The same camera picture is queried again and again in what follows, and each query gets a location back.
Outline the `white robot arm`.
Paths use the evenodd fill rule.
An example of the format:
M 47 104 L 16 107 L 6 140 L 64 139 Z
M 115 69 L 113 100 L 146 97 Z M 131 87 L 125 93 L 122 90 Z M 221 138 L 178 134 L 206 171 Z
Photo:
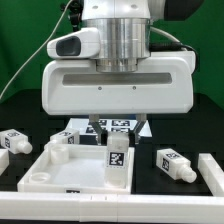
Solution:
M 152 43 L 156 20 L 184 21 L 204 0 L 82 0 L 80 29 L 51 40 L 44 69 L 42 106 L 50 115 L 87 115 L 105 145 L 99 117 L 134 114 L 132 143 L 149 114 L 186 113 L 193 106 L 192 75 L 198 56 L 173 38 Z

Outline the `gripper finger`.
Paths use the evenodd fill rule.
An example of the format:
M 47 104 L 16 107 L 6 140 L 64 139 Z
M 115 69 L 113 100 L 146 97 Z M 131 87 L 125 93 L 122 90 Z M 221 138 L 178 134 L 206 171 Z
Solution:
M 146 114 L 137 114 L 136 121 L 137 121 L 137 123 L 133 129 L 133 132 L 135 134 L 135 143 L 138 143 L 139 142 L 139 133 L 147 121 L 147 115 Z
M 107 131 L 104 130 L 99 124 L 99 116 L 96 114 L 91 114 L 89 116 L 90 125 L 93 127 L 95 132 L 97 133 L 97 142 L 99 145 L 107 144 Z

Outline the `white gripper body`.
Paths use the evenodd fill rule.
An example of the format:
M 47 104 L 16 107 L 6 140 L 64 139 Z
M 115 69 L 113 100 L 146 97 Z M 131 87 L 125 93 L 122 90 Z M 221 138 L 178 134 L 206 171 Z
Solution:
M 43 74 L 50 115 L 186 113 L 193 106 L 192 55 L 153 55 L 128 73 L 100 73 L 92 60 L 56 60 Z

